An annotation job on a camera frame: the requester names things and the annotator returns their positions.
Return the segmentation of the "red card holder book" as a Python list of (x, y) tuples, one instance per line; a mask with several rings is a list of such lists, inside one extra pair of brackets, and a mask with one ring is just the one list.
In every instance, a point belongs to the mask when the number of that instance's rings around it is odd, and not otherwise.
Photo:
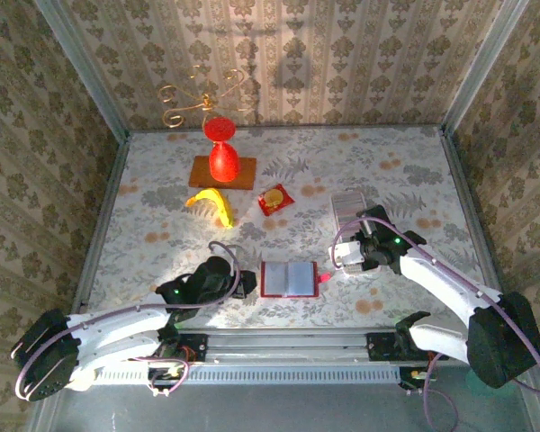
[(320, 285), (331, 277), (331, 273), (320, 274), (316, 262), (264, 261), (260, 295), (263, 298), (317, 298)]

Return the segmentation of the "yellow banana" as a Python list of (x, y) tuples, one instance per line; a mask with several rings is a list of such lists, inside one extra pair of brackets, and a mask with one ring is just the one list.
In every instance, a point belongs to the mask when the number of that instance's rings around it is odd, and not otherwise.
[(207, 188), (201, 190), (189, 198), (185, 202), (185, 206), (191, 207), (201, 200), (212, 201), (216, 205), (220, 223), (224, 228), (231, 229), (234, 227), (234, 216), (230, 202), (218, 189)]

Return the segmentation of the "red snack packet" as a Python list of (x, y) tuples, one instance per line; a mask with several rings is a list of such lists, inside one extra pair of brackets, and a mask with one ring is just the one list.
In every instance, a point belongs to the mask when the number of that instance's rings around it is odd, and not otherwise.
[(282, 184), (277, 184), (258, 196), (258, 205), (266, 217), (291, 204), (294, 204), (294, 199), (287, 193)]

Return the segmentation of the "floral table cover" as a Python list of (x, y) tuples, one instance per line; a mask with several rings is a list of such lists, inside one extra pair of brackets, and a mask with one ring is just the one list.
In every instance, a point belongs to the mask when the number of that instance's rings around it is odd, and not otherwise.
[[(191, 273), (215, 240), (233, 248), (247, 270), (258, 271), (264, 261), (313, 261), (332, 277), (317, 298), (252, 293), (200, 310), (185, 323), (189, 329), (388, 328), (416, 311), (455, 320), (434, 295), (387, 267), (356, 276), (333, 268), (332, 201), (352, 192), (363, 195), (366, 208), (383, 206), (399, 230), (426, 239), (440, 261), (482, 280), (437, 127), (244, 129), (232, 144), (256, 159), (256, 178), (252, 190), (228, 191), (235, 225), (225, 229), (211, 202), (185, 206), (195, 194), (188, 185), (194, 158), (211, 147), (201, 132), (131, 137), (91, 311), (124, 307)], [(277, 184), (294, 204), (266, 217), (258, 196)]]

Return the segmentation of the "brown wooden board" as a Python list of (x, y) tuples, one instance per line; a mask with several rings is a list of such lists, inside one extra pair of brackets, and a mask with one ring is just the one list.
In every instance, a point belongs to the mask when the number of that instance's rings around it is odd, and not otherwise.
[(207, 156), (197, 156), (193, 161), (188, 185), (195, 188), (252, 190), (256, 178), (257, 160), (253, 157), (241, 157), (239, 163), (240, 171), (238, 176), (231, 182), (224, 183), (212, 177), (209, 158)]

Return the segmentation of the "red plastic goblet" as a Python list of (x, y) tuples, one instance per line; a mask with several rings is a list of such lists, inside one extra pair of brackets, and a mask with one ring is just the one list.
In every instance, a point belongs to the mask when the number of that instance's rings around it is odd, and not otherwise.
[(240, 170), (238, 152), (229, 144), (236, 133), (235, 123), (227, 117), (215, 117), (205, 123), (203, 131), (213, 143), (209, 155), (212, 178), (221, 183), (232, 182)]

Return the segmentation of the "teal translucent glass object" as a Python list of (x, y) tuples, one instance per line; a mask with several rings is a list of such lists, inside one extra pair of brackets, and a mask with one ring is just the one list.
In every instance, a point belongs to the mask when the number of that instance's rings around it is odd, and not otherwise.
[(510, 398), (518, 391), (513, 382), (506, 383), (498, 389), (491, 388), (472, 369), (467, 372), (465, 383), (472, 395), (480, 397)]

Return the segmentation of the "aluminium table edge rail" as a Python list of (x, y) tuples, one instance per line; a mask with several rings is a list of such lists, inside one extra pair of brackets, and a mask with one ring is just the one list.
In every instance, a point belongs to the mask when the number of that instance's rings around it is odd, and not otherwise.
[(108, 183), (103, 202), (100, 207), (97, 223), (95, 225), (94, 234), (90, 241), (89, 249), (85, 256), (85, 262), (76, 288), (76, 294), (71, 308), (73, 313), (81, 313), (87, 310), (97, 267), (104, 246), (105, 236), (110, 224), (113, 206), (121, 184), (122, 173), (125, 167), (129, 149), (129, 139), (126, 139), (118, 147), (116, 158), (113, 162), (112, 170), (108, 178)]
[(466, 225), (475, 248), (484, 282), (498, 291), (503, 291), (498, 278), (495, 262), (491, 256), (489, 244), (482, 230), (479, 214), (474, 205), (470, 186), (464, 175), (464, 169), (452, 136), (439, 128), (440, 139), (445, 152), (451, 176), (454, 180)]

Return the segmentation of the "grey metal base plate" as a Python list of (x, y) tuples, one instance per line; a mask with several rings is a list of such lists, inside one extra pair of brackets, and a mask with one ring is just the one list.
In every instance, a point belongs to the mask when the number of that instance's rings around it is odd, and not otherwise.
[(540, 432), (539, 400), (472, 395), (467, 372), (439, 366), (427, 402), (397, 384), (94, 386), (37, 403), (23, 432)]

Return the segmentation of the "aluminium frame post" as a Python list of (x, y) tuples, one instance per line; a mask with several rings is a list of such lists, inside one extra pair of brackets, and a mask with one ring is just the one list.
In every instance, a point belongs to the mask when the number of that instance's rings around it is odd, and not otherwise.
[(451, 135), (459, 126), (529, 2), (530, 0), (503, 1), (445, 114), (442, 123), (445, 135)]
[(82, 41), (78, 28), (71, 22), (70, 15), (64, 10), (61, 0), (34, 0), (34, 2), (92, 97), (112, 135), (121, 146), (129, 137), (128, 127), (119, 113), (117, 103), (111, 97), (108, 86), (104, 83), (103, 74), (95, 65), (93, 56), (87, 52), (86, 44)]

